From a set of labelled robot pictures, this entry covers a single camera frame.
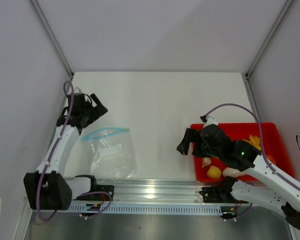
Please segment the clear zip top bag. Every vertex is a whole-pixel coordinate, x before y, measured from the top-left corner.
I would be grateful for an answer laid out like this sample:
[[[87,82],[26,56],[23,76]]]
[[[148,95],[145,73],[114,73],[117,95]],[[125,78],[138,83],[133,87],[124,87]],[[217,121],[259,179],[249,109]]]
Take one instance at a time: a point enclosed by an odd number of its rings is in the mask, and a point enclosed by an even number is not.
[[[137,172],[131,131],[104,127],[81,138],[89,166],[96,179],[127,180]]]

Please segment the toy garlic bulb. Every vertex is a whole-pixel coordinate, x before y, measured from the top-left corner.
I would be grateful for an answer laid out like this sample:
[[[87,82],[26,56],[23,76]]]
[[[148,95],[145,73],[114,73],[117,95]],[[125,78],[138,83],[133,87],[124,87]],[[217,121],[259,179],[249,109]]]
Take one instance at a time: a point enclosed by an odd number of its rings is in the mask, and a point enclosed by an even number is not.
[[[212,161],[209,157],[202,158],[201,167],[207,167],[212,164]]]

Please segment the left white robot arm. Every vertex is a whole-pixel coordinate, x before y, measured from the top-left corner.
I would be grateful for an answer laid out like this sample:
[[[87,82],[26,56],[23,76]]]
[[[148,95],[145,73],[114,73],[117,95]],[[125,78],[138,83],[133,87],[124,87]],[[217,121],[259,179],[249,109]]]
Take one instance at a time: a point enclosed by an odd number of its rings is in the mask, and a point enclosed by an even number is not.
[[[67,96],[56,122],[55,136],[42,163],[35,172],[26,173],[23,183],[30,207],[33,210],[67,210],[73,200],[98,196],[97,180],[92,175],[77,175],[65,180],[63,174],[70,153],[82,130],[108,112],[92,93],[75,93]]]

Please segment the orange toy pumpkin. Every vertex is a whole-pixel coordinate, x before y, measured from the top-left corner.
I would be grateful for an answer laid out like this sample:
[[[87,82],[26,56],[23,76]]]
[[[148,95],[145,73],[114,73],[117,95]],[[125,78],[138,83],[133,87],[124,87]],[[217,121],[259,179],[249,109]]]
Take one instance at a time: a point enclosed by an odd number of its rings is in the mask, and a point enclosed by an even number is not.
[[[276,160],[271,155],[266,155],[267,159],[274,165],[277,165]]]

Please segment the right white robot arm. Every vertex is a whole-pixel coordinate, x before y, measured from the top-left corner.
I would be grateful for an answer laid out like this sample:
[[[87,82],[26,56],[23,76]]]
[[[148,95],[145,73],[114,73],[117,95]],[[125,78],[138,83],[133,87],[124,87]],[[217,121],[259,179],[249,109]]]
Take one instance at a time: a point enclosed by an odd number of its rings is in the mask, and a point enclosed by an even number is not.
[[[227,177],[218,189],[222,201],[235,199],[259,205],[284,217],[291,226],[300,230],[300,181],[266,162],[263,154],[250,143],[231,140],[216,124],[205,125],[201,130],[187,128],[176,149],[182,155],[187,155],[191,143],[195,146],[192,152],[194,156],[217,158],[269,188],[260,189]]]

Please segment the white toy eggplant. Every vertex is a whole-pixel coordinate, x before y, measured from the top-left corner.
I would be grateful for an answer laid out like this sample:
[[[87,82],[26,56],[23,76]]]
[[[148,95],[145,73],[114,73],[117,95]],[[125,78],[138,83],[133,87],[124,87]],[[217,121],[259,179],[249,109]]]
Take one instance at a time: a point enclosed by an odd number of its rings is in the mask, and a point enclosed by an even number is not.
[[[231,167],[226,167],[222,171],[222,175],[224,177],[238,178],[238,177],[245,176],[246,174],[244,172],[239,171],[238,169],[234,169],[234,168],[231,168]]]

